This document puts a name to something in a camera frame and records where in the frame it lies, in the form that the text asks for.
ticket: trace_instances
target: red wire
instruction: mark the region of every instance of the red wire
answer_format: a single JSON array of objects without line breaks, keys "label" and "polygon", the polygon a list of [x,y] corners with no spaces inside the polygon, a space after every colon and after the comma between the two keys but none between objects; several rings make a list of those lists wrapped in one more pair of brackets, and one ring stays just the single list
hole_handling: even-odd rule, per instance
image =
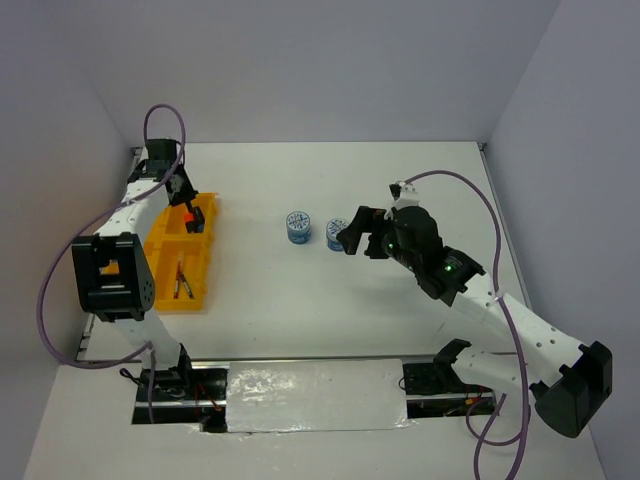
[{"label": "red wire", "polygon": [[204,387],[202,386],[201,383],[198,384],[198,386],[200,387],[200,391],[204,394],[205,397],[207,397],[209,399],[209,401],[211,402],[211,404],[213,405],[213,409],[216,412],[220,412],[222,410],[222,408],[220,408],[220,405],[218,405],[215,400],[213,398],[211,398],[211,396],[207,393],[207,391],[204,389]]}]

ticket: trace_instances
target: yellow tray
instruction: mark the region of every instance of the yellow tray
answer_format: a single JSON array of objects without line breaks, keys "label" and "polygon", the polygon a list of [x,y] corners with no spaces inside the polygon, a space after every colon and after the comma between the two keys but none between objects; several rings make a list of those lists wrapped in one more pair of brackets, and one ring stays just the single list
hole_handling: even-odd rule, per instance
[{"label": "yellow tray", "polygon": [[[205,224],[202,233],[187,233],[184,225],[186,205],[167,207],[156,219],[147,240],[144,252],[156,284],[154,307],[161,312],[202,310],[207,294],[207,269],[211,261],[213,225],[218,214],[218,205],[213,193],[200,193],[191,202],[200,207]],[[173,298],[178,267],[178,257],[183,254],[182,273],[194,298],[180,282],[178,298]]]}]

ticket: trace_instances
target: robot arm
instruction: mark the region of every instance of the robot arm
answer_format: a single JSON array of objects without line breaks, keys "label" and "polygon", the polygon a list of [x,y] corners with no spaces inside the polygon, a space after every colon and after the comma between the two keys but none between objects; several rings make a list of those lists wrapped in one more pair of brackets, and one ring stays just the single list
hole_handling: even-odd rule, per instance
[{"label": "robot arm", "polygon": [[[445,246],[428,212],[418,206],[410,184],[390,186],[394,198],[388,210],[361,206],[353,221],[338,234],[347,255],[355,255],[362,233],[369,233],[365,255],[393,258],[416,277],[420,288],[470,321],[510,338],[498,304],[501,292],[484,269],[464,252]],[[536,411],[554,430],[576,437],[611,395],[612,355],[601,343],[590,347],[545,322],[510,295],[503,295],[518,330]],[[464,340],[454,340],[435,362],[455,381],[482,384],[501,392],[521,385],[517,365],[486,353]]]},{"label": "robot arm", "polygon": [[[195,191],[183,165],[179,165],[166,184],[147,197],[132,201],[161,181],[176,160],[177,142],[149,140],[149,158],[140,162],[127,181],[123,202],[95,234],[79,236],[72,245],[72,257],[80,305],[101,321],[112,323],[134,348],[152,342],[156,356],[155,384],[163,388],[189,385],[191,364],[184,347],[160,321],[153,309],[155,283],[143,245],[158,215],[168,206],[187,204],[191,213],[185,230],[198,232],[204,216],[191,201]],[[150,353],[142,356],[145,380]]]}]

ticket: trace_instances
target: white wall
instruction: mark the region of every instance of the white wall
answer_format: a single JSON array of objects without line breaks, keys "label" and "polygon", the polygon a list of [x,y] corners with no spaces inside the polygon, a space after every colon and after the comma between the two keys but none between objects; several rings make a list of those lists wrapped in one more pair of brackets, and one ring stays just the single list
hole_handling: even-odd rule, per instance
[{"label": "white wall", "polygon": [[486,140],[558,3],[45,0],[130,143]]},{"label": "white wall", "polygon": [[613,350],[609,480],[640,471],[639,25],[637,0],[563,0],[488,149],[533,306]]},{"label": "white wall", "polygon": [[[122,193],[125,143],[32,0],[0,14],[0,478],[22,477],[56,363],[35,326],[39,282],[80,223]],[[81,312],[69,258],[51,285],[47,325],[75,350]]]}]

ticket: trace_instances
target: white table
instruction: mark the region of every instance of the white table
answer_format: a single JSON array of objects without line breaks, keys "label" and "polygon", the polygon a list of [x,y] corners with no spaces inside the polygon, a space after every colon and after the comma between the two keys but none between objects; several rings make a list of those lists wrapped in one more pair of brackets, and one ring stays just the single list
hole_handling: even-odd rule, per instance
[{"label": "white table", "polygon": [[[394,262],[346,257],[324,244],[327,220],[350,219],[361,204],[387,206],[387,185],[421,171],[460,172],[491,197],[475,144],[203,144],[187,151],[196,188],[221,200],[206,310],[162,317],[193,358],[422,355],[454,337],[512,349],[430,300]],[[493,229],[474,194],[450,178],[416,186],[446,242],[490,265]],[[309,245],[286,239],[284,217],[297,209],[315,226]],[[503,287],[522,299],[508,249],[500,272]],[[85,358],[130,350],[95,322]],[[131,425],[134,395],[116,369],[61,367],[26,478],[473,478],[475,440],[461,418],[390,431],[209,435],[189,425]],[[484,420],[475,419],[479,427]],[[506,408],[493,435],[512,436],[518,420],[517,408]],[[514,448],[486,448],[483,478],[504,478]],[[540,478],[603,480],[589,430],[569,440],[534,415],[518,480]]]},{"label": "white table", "polygon": [[[366,236],[356,257],[325,244],[329,219],[351,220],[359,205],[387,207],[390,183],[426,170],[459,172],[493,200],[475,143],[190,144],[186,167],[198,190],[220,200],[205,310],[162,315],[192,359],[422,355],[456,337],[513,350],[428,298],[395,262],[364,257]],[[448,177],[416,188],[445,243],[490,266],[494,232],[476,195]],[[287,240],[284,219],[293,210],[310,214],[310,244]],[[500,276],[522,299],[506,246]],[[85,346],[86,360],[131,351],[99,321]]]},{"label": "white table", "polygon": [[[471,480],[475,440],[462,418],[374,432],[202,434],[189,425],[131,425],[135,386],[108,371],[61,367],[27,480]],[[486,420],[474,419],[478,427]],[[518,419],[501,416],[494,438]],[[514,448],[485,448],[484,479],[505,478]],[[604,480],[591,434],[570,440],[532,417],[518,480]]]}]

